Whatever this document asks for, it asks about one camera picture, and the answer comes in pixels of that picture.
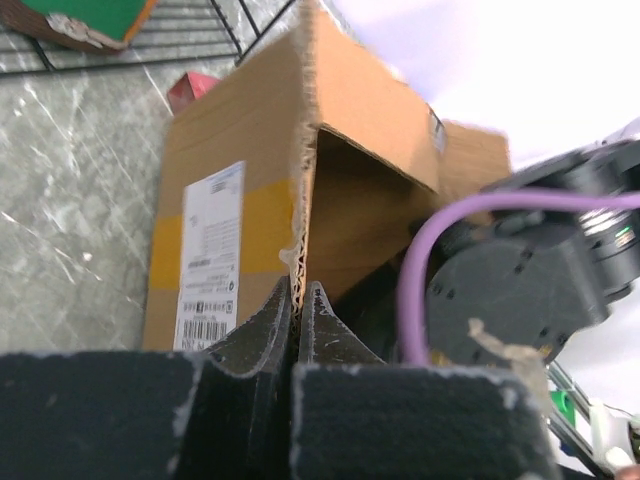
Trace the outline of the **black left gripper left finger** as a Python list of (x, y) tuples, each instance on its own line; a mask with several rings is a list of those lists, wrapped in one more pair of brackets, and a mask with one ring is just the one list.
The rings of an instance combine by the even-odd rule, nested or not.
[(195, 390), (176, 415), (175, 478), (288, 478), (291, 323), (283, 277), (245, 323), (195, 355)]

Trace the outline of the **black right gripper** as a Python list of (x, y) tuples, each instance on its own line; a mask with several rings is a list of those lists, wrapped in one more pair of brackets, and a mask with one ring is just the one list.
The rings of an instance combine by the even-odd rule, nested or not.
[(504, 343), (552, 360), (604, 322), (639, 276), (639, 142), (575, 150), (521, 170), (410, 228), (409, 360), (459, 364)]

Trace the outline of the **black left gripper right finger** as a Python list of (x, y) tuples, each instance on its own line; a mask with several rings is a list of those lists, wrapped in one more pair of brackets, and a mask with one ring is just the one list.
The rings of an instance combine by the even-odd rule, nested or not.
[(382, 359), (338, 318), (318, 281), (307, 286), (304, 296), (298, 362), (322, 365), (383, 364)]

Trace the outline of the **brown cardboard express box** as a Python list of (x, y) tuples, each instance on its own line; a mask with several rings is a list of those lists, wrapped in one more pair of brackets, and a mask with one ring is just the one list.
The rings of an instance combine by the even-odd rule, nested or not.
[(281, 277), (337, 299), (408, 225), (510, 173), (506, 138), (441, 121), (316, 1), (172, 121), (142, 345), (198, 350)]

